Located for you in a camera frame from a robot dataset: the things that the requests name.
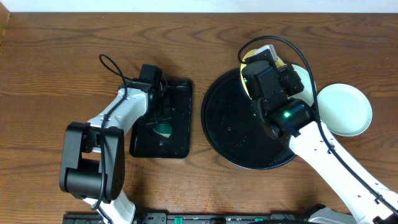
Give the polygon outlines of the green yellow sponge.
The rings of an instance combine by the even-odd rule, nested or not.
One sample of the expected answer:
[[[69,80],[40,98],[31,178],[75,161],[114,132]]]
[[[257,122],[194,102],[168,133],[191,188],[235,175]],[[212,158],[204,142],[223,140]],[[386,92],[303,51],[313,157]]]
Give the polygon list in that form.
[[[152,130],[156,134],[158,134],[158,135],[160,135],[162,137],[165,137],[165,138],[169,138],[171,136],[171,134],[172,134],[172,126],[168,122],[158,123],[156,126],[154,126],[152,128]]]

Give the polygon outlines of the white plate with blue stain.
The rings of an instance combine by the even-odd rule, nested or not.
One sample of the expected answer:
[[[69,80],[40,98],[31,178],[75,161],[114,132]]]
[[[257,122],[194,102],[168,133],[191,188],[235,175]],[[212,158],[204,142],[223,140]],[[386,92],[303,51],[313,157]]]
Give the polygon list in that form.
[[[304,102],[306,102],[307,105],[312,106],[314,103],[314,98],[313,98],[312,84],[310,83],[309,74],[306,71],[306,69],[298,65],[292,64],[292,66],[295,72],[300,77],[304,89],[300,93],[290,96],[290,98],[303,100]]]

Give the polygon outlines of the light blue plate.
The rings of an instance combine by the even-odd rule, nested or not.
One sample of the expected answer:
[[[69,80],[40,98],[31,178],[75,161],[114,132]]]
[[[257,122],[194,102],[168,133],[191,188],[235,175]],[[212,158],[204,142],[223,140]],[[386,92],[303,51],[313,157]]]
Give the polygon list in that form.
[[[321,120],[340,136],[352,137],[365,132],[373,119],[368,98],[357,88],[337,83],[328,85],[317,96]]]

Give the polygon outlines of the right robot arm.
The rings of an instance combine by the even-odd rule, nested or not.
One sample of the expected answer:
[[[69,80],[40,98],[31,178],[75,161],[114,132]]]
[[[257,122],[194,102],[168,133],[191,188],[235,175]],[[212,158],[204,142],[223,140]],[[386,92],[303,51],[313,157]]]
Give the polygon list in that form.
[[[241,64],[241,82],[267,135],[287,138],[294,154],[307,162],[349,208],[356,223],[397,223],[397,193],[371,175],[332,135],[315,103],[298,95],[317,95],[313,78],[303,82],[291,64],[260,59]]]

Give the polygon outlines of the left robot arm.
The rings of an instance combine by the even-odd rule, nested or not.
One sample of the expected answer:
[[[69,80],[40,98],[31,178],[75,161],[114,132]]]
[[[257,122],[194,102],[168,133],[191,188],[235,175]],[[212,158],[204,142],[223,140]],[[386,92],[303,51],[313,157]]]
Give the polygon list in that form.
[[[65,131],[60,189],[88,203],[104,223],[133,223],[135,205],[123,191],[124,138],[136,122],[160,109],[160,81],[123,83],[115,99],[85,123]]]

